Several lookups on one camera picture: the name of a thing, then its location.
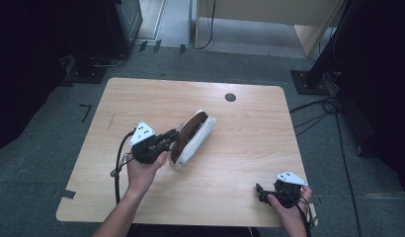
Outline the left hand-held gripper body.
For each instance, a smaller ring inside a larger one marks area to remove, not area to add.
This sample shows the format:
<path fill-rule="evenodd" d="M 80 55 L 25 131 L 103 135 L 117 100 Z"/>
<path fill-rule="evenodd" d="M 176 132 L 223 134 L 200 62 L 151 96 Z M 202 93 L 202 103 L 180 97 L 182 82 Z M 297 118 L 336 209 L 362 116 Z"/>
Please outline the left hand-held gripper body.
<path fill-rule="evenodd" d="M 141 121 L 134 130 L 128 143 L 132 157 L 141 164 L 152 164 L 163 151 L 158 135 L 145 121 Z"/>

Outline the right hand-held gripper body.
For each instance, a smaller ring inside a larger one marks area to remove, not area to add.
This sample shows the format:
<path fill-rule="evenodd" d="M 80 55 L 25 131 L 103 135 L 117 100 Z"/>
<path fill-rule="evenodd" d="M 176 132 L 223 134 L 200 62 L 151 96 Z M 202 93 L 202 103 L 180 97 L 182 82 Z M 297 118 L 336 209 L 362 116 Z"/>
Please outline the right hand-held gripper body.
<path fill-rule="evenodd" d="M 285 208 L 295 206 L 300 200 L 300 190 L 308 183 L 292 171 L 276 174 L 275 197 Z"/>

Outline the white and brown pencil case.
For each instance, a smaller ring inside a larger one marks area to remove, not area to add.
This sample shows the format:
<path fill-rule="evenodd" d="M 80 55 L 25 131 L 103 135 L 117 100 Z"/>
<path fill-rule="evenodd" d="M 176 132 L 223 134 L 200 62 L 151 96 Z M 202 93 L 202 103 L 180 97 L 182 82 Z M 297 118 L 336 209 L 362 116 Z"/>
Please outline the white and brown pencil case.
<path fill-rule="evenodd" d="M 181 169 L 197 153 L 216 125 L 216 118 L 198 110 L 187 122 L 179 126 L 178 139 L 171 145 L 170 164 Z"/>

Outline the person's right hand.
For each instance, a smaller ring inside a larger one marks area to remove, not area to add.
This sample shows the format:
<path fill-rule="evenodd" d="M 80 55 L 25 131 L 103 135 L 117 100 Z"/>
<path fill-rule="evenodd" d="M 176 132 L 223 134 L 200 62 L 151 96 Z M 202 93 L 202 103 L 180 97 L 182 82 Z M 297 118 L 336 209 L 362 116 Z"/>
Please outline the person's right hand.
<path fill-rule="evenodd" d="M 304 230 L 306 227 L 304 224 L 304 217 L 300 214 L 301 212 L 306 213 L 306 204 L 302 201 L 309 201 L 312 195 L 312 190 L 308 186 L 303 186 L 300 191 L 302 199 L 297 204 L 298 207 L 293 206 L 292 208 L 283 207 L 277 198 L 273 195 L 271 196 L 271 206 L 276 210 L 279 217 L 281 218 L 283 228 L 287 231 Z"/>

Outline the person's left hand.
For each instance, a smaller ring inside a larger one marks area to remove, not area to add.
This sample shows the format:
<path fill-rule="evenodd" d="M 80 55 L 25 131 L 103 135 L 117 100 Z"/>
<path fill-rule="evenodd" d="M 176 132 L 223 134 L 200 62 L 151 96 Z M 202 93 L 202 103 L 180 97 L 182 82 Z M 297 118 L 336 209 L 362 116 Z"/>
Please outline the person's left hand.
<path fill-rule="evenodd" d="M 152 164 L 141 164 L 131 154 L 126 156 L 129 194 L 142 195 L 150 188 L 157 171 L 167 162 L 168 152 L 163 151 Z"/>

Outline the black tape strip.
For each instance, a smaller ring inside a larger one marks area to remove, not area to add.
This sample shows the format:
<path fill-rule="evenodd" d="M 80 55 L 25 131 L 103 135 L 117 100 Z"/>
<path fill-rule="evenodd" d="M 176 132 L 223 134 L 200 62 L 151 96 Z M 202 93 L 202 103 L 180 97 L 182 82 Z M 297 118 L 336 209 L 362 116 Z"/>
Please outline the black tape strip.
<path fill-rule="evenodd" d="M 54 194 L 55 197 L 57 198 L 70 198 L 70 199 L 74 199 L 76 196 L 76 193 L 73 191 L 69 191 L 69 190 L 55 190 Z"/>

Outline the black cabinet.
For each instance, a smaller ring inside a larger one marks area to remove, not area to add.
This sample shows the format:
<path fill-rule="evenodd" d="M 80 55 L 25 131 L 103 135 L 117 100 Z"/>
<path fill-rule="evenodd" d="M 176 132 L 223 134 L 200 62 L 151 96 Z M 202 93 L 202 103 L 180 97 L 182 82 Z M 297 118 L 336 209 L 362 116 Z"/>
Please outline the black cabinet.
<path fill-rule="evenodd" d="M 139 0 L 105 2 L 117 55 L 129 55 L 143 22 Z"/>

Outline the black metal stand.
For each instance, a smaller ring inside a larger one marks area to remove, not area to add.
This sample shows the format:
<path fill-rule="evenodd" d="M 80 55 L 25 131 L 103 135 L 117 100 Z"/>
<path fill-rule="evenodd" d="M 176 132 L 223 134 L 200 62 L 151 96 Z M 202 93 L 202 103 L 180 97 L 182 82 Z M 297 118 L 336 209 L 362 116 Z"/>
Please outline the black metal stand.
<path fill-rule="evenodd" d="M 336 31 L 331 35 L 328 43 L 323 51 L 318 56 L 315 64 L 309 71 L 291 70 L 291 78 L 295 89 L 299 95 L 329 95 L 329 88 L 323 75 L 332 65 L 341 63 L 341 59 L 337 59 L 335 55 L 336 42 L 345 30 L 347 22 L 350 21 L 350 11 L 353 3 L 356 0 L 337 0 L 337 6 L 332 12 L 332 16 L 322 27 L 304 27 L 300 30 L 312 37 L 314 34 L 318 36 L 315 43 L 319 43 L 323 34 L 333 27 L 333 23 L 337 22 Z"/>

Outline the dark curtain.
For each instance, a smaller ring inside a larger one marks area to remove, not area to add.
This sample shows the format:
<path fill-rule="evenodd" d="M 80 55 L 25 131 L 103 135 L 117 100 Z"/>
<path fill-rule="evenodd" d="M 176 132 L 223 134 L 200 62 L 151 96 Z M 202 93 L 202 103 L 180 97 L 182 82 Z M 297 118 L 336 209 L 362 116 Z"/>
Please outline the dark curtain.
<path fill-rule="evenodd" d="M 0 0 L 0 149 L 18 138 L 64 80 L 60 62 L 89 64 L 77 40 L 89 0 Z"/>
<path fill-rule="evenodd" d="M 405 0 L 355 0 L 335 50 L 343 61 L 338 85 L 371 128 L 364 145 L 405 192 Z"/>

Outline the light wooden desk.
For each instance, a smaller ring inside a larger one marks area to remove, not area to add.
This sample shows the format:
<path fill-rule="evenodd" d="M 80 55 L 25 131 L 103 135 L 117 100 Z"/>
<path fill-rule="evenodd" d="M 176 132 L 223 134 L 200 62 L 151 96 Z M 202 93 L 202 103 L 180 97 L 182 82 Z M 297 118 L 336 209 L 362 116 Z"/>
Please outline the light wooden desk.
<path fill-rule="evenodd" d="M 196 0 L 196 42 L 200 18 L 293 25 L 302 50 L 310 56 L 330 27 L 337 25 L 347 0 Z"/>

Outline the black stand base plate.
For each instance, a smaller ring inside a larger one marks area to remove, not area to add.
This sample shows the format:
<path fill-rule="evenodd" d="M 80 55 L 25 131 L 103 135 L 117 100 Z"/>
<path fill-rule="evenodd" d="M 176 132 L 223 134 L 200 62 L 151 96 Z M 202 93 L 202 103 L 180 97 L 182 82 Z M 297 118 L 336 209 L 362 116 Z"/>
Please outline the black stand base plate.
<path fill-rule="evenodd" d="M 106 73 L 106 67 L 97 67 L 89 59 L 74 58 L 74 64 L 68 71 L 66 82 L 101 84 Z"/>

